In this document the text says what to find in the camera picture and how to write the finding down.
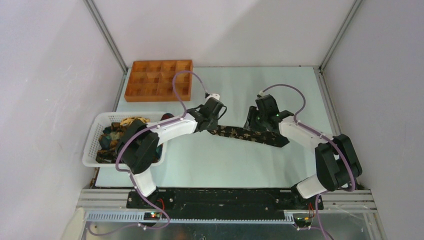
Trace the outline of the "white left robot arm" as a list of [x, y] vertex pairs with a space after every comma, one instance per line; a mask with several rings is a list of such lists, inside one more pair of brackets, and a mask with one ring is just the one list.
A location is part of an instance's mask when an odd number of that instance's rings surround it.
[[217, 93], [209, 94], [205, 103], [186, 109], [182, 115], [159, 122], [144, 123], [134, 120], [116, 145], [115, 168], [121, 172], [124, 163], [135, 189], [139, 192], [138, 201], [145, 208], [153, 208], [158, 202], [151, 166], [157, 147], [172, 139], [218, 128], [220, 111], [224, 104]]

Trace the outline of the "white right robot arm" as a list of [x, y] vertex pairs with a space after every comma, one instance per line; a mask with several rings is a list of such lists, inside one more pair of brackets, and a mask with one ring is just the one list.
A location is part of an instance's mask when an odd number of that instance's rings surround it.
[[280, 111], [270, 94], [258, 95], [256, 105], [250, 106], [246, 129], [281, 135], [302, 145], [315, 155], [316, 173], [292, 187], [291, 204], [304, 209], [311, 197], [346, 188], [355, 189], [356, 178], [363, 173], [351, 139], [345, 135], [327, 136], [302, 124], [288, 110]]

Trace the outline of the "black gold floral tie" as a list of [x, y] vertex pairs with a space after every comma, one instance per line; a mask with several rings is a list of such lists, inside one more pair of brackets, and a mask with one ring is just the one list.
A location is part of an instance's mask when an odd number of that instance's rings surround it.
[[270, 131], [254, 131], [237, 126], [219, 125], [217, 129], [208, 130], [212, 135], [264, 144], [276, 148], [283, 148], [290, 143], [289, 139], [279, 133]]

